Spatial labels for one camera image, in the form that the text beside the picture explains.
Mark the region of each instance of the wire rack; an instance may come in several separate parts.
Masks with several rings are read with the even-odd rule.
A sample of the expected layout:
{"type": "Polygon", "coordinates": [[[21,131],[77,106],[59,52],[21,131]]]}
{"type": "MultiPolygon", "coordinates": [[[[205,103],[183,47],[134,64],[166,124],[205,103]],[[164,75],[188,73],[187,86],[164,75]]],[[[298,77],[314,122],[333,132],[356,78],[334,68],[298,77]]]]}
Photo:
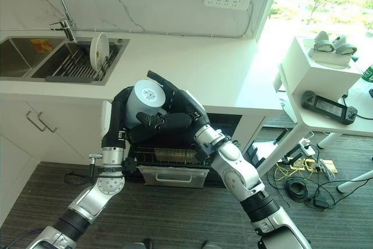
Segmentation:
{"type": "Polygon", "coordinates": [[[78,48],[69,54],[63,63],[56,69],[52,76],[68,76],[80,78],[92,78],[94,81],[102,81],[107,69],[112,64],[115,48],[110,48],[110,54],[105,58],[99,71],[95,71],[90,63],[89,55],[84,48],[78,48]]]}
{"type": "Polygon", "coordinates": [[[138,163],[151,164],[157,166],[184,166],[199,167],[209,166],[210,159],[198,161],[195,158],[196,151],[193,149],[176,149],[176,148],[147,148],[132,147],[130,156],[135,157],[138,163]]]}

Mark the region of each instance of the white countertop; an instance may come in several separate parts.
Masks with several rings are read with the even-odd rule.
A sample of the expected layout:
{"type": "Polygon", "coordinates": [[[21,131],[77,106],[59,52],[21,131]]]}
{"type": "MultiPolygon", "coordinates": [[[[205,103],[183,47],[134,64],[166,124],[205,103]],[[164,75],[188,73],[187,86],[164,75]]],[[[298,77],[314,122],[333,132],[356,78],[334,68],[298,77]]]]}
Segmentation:
{"type": "MultiPolygon", "coordinates": [[[[288,91],[288,84],[281,65],[279,66],[279,70],[285,90],[288,91]]],[[[298,123],[309,127],[310,131],[338,132],[341,134],[373,136],[372,120],[364,120],[357,117],[352,124],[344,125],[335,120],[326,118],[318,113],[304,109],[301,105],[302,95],[288,94],[287,96],[294,110],[295,116],[297,117],[298,123]]]]}
{"type": "MultiPolygon", "coordinates": [[[[92,37],[93,31],[78,32],[92,37]]],[[[107,33],[130,42],[106,85],[0,81],[0,94],[11,99],[86,98],[111,100],[152,70],[180,89],[189,90],[211,113],[276,115],[282,109],[264,71],[254,40],[107,33]]],[[[60,31],[0,31],[9,36],[63,36],[60,31]]]]}

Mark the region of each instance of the kitchen countertop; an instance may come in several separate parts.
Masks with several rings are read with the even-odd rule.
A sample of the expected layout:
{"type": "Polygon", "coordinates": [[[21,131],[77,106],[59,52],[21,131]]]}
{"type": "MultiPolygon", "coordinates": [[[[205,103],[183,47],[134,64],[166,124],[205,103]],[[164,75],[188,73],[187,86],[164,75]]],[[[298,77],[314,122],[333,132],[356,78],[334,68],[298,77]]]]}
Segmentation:
{"type": "MultiPolygon", "coordinates": [[[[80,31],[79,37],[93,37],[80,31]]],[[[63,36],[61,31],[0,31],[9,36],[63,36]]],[[[107,32],[109,38],[130,42],[106,85],[0,81],[4,99],[112,100],[152,70],[180,89],[189,90],[210,113],[276,115],[282,111],[261,64],[256,42],[246,39],[176,37],[107,32]]]]}

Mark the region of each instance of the white plate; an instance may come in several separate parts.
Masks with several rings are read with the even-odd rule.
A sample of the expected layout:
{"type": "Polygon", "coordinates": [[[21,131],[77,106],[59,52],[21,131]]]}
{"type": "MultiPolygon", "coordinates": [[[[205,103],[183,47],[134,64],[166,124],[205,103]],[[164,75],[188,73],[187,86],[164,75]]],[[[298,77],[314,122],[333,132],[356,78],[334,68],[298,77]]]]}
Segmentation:
{"type": "Polygon", "coordinates": [[[101,32],[93,37],[89,50],[91,66],[95,71],[99,71],[104,64],[105,58],[109,57],[109,39],[101,32]]]}

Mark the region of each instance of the table leg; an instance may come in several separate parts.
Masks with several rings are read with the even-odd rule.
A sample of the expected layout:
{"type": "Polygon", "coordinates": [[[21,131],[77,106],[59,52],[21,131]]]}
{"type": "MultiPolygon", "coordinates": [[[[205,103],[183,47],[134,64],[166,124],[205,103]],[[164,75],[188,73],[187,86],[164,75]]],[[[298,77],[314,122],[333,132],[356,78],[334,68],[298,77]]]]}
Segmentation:
{"type": "Polygon", "coordinates": [[[262,177],[266,174],[272,166],[274,166],[287,152],[292,150],[299,140],[301,140],[307,133],[309,133],[308,127],[303,124],[297,124],[289,134],[280,141],[278,147],[268,156],[268,158],[258,166],[256,170],[258,171],[259,176],[262,177]]]}
{"type": "Polygon", "coordinates": [[[317,147],[320,149],[324,149],[327,147],[330,143],[332,143],[334,140],[336,140],[338,137],[340,137],[342,134],[337,133],[337,132],[331,132],[326,138],[321,140],[318,144],[317,147]]]}
{"type": "Polygon", "coordinates": [[[371,170],[367,173],[364,173],[363,175],[360,175],[360,176],[352,179],[349,182],[338,185],[337,190],[339,192],[350,192],[350,191],[356,189],[357,187],[365,184],[365,182],[366,182],[366,181],[361,181],[361,182],[354,182],[354,181],[366,180],[366,179],[369,179],[369,178],[372,178],[372,177],[373,177],[373,170],[371,170]]]}
{"type": "Polygon", "coordinates": [[[281,87],[281,85],[282,85],[280,71],[278,71],[278,73],[276,74],[275,79],[273,80],[272,85],[273,85],[275,91],[278,92],[279,89],[280,89],[280,87],[281,87]]]}

